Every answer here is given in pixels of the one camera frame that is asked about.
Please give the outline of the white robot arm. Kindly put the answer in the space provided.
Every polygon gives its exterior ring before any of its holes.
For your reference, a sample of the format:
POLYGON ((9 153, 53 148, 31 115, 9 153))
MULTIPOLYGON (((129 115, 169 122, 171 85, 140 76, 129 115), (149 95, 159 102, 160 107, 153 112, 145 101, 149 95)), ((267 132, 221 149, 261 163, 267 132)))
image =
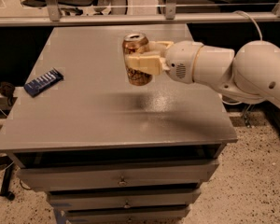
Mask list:
POLYGON ((148 51, 133 52, 125 62, 150 75, 164 72, 177 82, 205 85, 237 102, 269 101, 280 109, 280 48, 267 41, 237 51, 188 40, 151 41, 148 51))

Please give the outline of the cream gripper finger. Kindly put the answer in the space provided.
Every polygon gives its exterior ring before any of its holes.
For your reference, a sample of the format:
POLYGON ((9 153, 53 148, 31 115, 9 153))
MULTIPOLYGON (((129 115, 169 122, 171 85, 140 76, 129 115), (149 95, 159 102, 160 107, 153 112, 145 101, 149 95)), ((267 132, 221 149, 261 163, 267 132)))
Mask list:
POLYGON ((125 56, 125 62, 129 68, 149 75, 158 76, 170 70, 166 60, 157 54, 129 54, 125 56))
POLYGON ((160 55, 164 55, 166 53, 166 50, 170 48, 174 44, 173 41, 149 41, 149 50, 150 51, 156 51, 160 55))

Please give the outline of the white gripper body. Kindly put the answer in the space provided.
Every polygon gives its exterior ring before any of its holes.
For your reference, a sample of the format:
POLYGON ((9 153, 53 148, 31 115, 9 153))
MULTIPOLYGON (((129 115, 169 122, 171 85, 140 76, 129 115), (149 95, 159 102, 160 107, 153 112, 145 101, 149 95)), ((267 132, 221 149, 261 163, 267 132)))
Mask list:
POLYGON ((166 74, 174 81, 185 84, 193 83, 193 65, 198 51, 203 47, 200 42, 181 41, 174 43, 166 51, 166 74))

